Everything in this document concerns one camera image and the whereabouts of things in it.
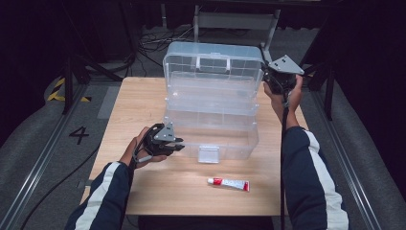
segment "gray floor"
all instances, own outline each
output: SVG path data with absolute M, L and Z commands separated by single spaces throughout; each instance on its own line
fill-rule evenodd
M 272 58 L 289 55 L 295 61 L 300 61 L 307 50 L 317 30 L 277 30 L 270 48 Z M 221 31 L 207 32 L 200 37 L 200 42 L 215 42 L 228 44 L 255 45 L 264 37 L 258 32 L 247 34 L 230 34 Z M 159 63 L 166 50 L 148 53 Z M 144 76 L 162 78 L 162 67 L 149 59 L 139 56 L 128 71 L 130 76 Z M 44 92 L 44 99 L 54 88 L 53 82 Z M 60 132 L 59 138 L 52 151 L 52 158 L 45 171 L 35 183 L 34 192 L 24 207 L 21 215 L 16 217 L 13 228 L 19 228 L 24 218 L 33 209 L 35 204 L 57 182 L 79 165 L 100 143 L 108 122 L 109 113 L 114 104 L 120 84 L 112 82 L 104 76 L 94 76 L 87 86 L 84 96 L 92 97 L 90 103 L 77 103 L 73 114 L 66 121 L 66 126 Z M 339 189 L 346 202 L 352 229 L 373 229 L 368 225 L 362 209 L 363 205 L 357 200 L 358 195 L 346 177 L 345 170 L 340 163 L 337 152 L 337 142 L 331 138 L 328 126 L 323 123 L 324 114 L 318 109 L 317 98 L 323 98 L 321 92 L 309 92 L 304 89 L 304 99 L 301 103 L 304 116 L 309 129 L 318 138 L 325 151 L 332 173 L 339 185 Z M 29 175 L 37 158 L 43 152 L 53 131 L 63 117 L 63 102 L 50 101 L 29 117 L 19 126 L 5 145 L 0 149 L 0 217 L 5 217 L 25 179 Z M 357 178 L 364 189 L 365 197 L 372 206 L 372 216 L 376 217 L 381 229 L 404 229 L 406 226 L 406 206 L 394 182 L 390 178 L 379 152 L 371 140 L 368 132 L 359 121 L 356 113 L 350 107 L 345 95 L 338 84 L 334 88 L 333 121 L 330 126 L 335 127 L 341 144 L 356 171 Z M 86 127 L 88 137 L 84 137 L 78 145 L 78 137 L 69 136 L 80 127 Z M 26 229 L 61 229 L 67 217 L 79 204 L 83 192 L 83 183 L 86 182 L 91 171 L 95 156 L 83 165 L 75 174 L 70 176 L 56 190 L 54 190 L 34 212 Z M 129 217 L 133 224 L 137 224 L 137 217 Z M 279 219 L 274 218 L 276 229 L 279 228 Z M 136 229 L 127 219 L 123 229 Z

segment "plastic box handle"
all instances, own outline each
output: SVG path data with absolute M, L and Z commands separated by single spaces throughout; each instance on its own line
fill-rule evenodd
M 201 64 L 201 59 L 209 59 L 209 60 L 226 60 L 226 66 L 204 66 Z M 208 56 L 197 57 L 196 59 L 196 69 L 202 72 L 210 72 L 210 73 L 226 73 L 227 71 L 231 70 L 231 61 L 230 58 L 227 56 L 222 56 L 220 54 L 210 54 Z

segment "clear plastic storage box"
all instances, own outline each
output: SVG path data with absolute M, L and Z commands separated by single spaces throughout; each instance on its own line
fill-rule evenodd
M 262 80 L 257 47 L 172 42 L 164 58 L 167 109 L 185 148 L 199 162 L 246 159 L 259 137 L 255 116 Z

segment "wooden table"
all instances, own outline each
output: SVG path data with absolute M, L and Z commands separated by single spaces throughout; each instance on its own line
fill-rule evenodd
M 133 136 L 162 123 L 165 79 L 126 78 L 114 105 L 90 179 L 119 160 Z M 281 124 L 262 85 L 258 93 L 259 143 L 247 160 L 201 164 L 176 156 L 135 171 L 126 212 L 130 215 L 277 216 L 280 214 Z M 299 123 L 305 126 L 298 108 Z M 250 181 L 249 193 L 208 185 L 210 177 Z

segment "plastic box latch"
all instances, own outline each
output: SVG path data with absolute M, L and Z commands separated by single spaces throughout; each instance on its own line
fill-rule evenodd
M 220 148 L 217 146 L 200 146 L 198 162 L 200 163 L 220 162 Z

